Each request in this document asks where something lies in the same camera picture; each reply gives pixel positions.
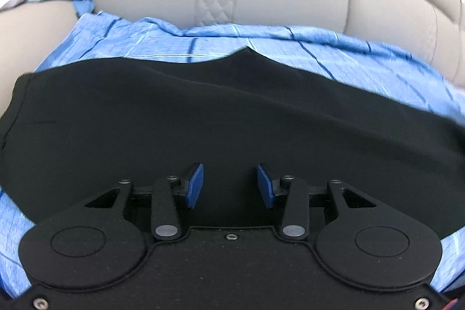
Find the blue plaid bed sheet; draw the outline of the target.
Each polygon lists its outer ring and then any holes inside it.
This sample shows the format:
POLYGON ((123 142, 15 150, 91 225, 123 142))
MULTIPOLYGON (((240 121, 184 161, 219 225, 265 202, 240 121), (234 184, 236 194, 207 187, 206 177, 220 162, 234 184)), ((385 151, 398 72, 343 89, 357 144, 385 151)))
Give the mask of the blue plaid bed sheet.
POLYGON ((89 1, 75 1, 74 7, 77 25, 39 70, 95 58, 194 63, 250 47, 282 64, 464 122, 464 91, 389 44, 312 27, 225 24, 181 30, 155 18, 131 22, 106 12, 94 14, 89 1))

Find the black pants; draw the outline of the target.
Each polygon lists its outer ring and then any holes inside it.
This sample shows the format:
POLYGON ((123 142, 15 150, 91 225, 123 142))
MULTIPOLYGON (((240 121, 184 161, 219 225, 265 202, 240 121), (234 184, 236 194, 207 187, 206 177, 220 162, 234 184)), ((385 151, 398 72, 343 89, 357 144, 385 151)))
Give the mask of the black pants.
POLYGON ((316 186, 341 179, 441 237, 464 225, 463 127, 248 49, 24 75, 1 117, 1 186, 33 222, 195 162, 205 168, 195 226, 269 225, 252 181, 262 162, 316 186))

